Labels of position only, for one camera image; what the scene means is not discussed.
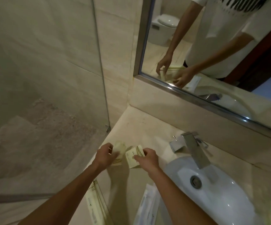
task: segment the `toilet lid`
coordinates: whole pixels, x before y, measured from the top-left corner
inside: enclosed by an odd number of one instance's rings
[[[175,16],[171,16],[171,15],[167,15],[167,14],[162,14],[159,18],[158,18],[158,22],[160,22],[161,24],[171,27],[171,28],[175,28],[177,27],[178,23],[179,23],[179,19],[176,18]]]

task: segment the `shower floor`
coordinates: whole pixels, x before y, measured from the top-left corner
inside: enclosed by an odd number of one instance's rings
[[[0,194],[56,193],[82,172],[106,137],[39,99],[0,128]]]

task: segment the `sink drain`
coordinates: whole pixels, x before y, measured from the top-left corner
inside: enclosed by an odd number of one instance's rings
[[[195,188],[195,189],[201,189],[202,187],[202,182],[200,180],[200,178],[198,178],[196,175],[193,175],[191,177],[191,185]]]

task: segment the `white toilet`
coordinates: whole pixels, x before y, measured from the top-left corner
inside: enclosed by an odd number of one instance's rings
[[[160,14],[162,0],[155,0],[148,41],[156,45],[165,45],[174,34],[179,19],[175,16]]]

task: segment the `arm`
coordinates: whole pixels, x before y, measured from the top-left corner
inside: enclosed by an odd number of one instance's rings
[[[172,41],[170,43],[170,46],[167,50],[166,55],[157,64],[156,72],[158,74],[160,74],[160,68],[163,66],[164,66],[164,70],[163,70],[164,73],[167,72],[167,70],[171,64],[172,56],[173,56],[173,53],[174,53],[176,47],[178,46],[178,44],[180,43],[180,41],[182,40],[184,35],[190,29],[193,22],[196,20],[197,16],[201,12],[202,8],[203,8],[203,6],[197,4],[196,2],[194,2],[194,1],[190,2],[189,7],[186,9],[186,11],[182,15],[182,17],[178,23],[178,26],[176,28],[174,35],[173,35]]]
[[[64,189],[29,214],[19,225],[67,225],[92,181],[118,156],[117,153],[109,154],[111,149],[110,143],[102,145],[88,168]]]
[[[143,151],[146,154],[145,157],[135,155],[134,159],[148,172],[149,177],[156,184],[173,224],[216,225],[216,222],[162,171],[158,164],[156,152],[150,148],[145,148]]]
[[[194,75],[198,74],[202,70],[212,65],[215,65],[227,59],[231,55],[243,49],[253,39],[254,38],[251,35],[246,34],[246,33],[241,33],[239,36],[234,37],[225,46],[223,46],[218,52],[216,52],[215,54],[213,54],[206,60],[179,71],[174,77],[176,79],[175,81],[173,81],[175,83],[175,86],[179,88],[183,88],[187,83],[191,81]]]

